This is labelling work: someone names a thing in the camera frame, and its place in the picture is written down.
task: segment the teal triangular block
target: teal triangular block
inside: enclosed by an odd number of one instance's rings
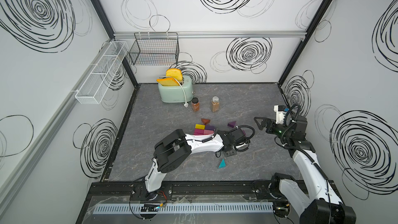
[[[222,159],[220,166],[218,167],[219,169],[224,168],[225,167],[225,161],[224,159]]]

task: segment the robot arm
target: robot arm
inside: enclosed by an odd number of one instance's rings
[[[267,133],[279,137],[282,142],[280,146],[289,150],[303,176],[308,196],[301,191],[293,177],[280,173],[275,173],[271,179],[271,192],[275,195],[282,194],[288,199],[300,216],[300,223],[355,223],[355,212],[345,206],[332,189],[319,166],[314,147],[305,138],[307,119],[292,113],[290,124],[287,125],[284,120],[291,111],[285,106],[275,106],[274,111],[276,120],[262,117],[255,117],[254,120],[259,129],[265,127]]]
[[[152,166],[145,177],[148,192],[158,190],[168,172],[175,170],[190,155],[198,152],[223,151],[225,157],[235,155],[239,148],[250,143],[254,136],[246,137],[240,126],[231,131],[215,131],[210,135],[185,134],[182,129],[175,130],[155,145]]]

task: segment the white wall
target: white wall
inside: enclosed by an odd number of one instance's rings
[[[75,105],[0,224],[76,222],[126,112],[133,87],[128,77],[124,81],[119,90],[108,89],[102,105]]]
[[[0,4],[1,192],[108,37],[90,0]]]
[[[93,67],[108,36],[90,0],[0,0],[0,5],[2,192],[57,108]],[[105,167],[132,90],[121,67],[101,105],[77,103],[1,224],[76,221],[90,183]]]
[[[305,106],[307,139],[361,224],[398,217],[397,9],[338,0],[282,87]]]
[[[305,30],[322,0],[101,0],[115,32],[222,30]],[[236,55],[233,39],[180,39],[178,65],[205,70],[200,82],[276,82],[299,42],[298,38],[242,38]],[[259,47],[272,49],[259,52]],[[214,68],[214,56],[221,69]],[[228,59],[235,60],[228,65]],[[169,66],[136,66],[137,80],[153,83]]]

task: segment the bread slice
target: bread slice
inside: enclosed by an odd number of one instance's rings
[[[164,79],[157,79],[157,82],[159,82],[162,86],[178,86],[178,82],[176,81],[176,79],[171,78],[171,77],[167,77]]]
[[[174,77],[179,82],[182,81],[182,73],[181,73],[181,70],[179,70],[178,68],[169,68],[169,69],[167,69],[166,76]]]

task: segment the wire basket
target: wire basket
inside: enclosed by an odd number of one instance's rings
[[[75,98],[82,104],[101,103],[128,50],[127,42],[112,42],[80,87]]]
[[[177,33],[134,33],[135,42],[130,50],[133,65],[165,65],[178,62]]]

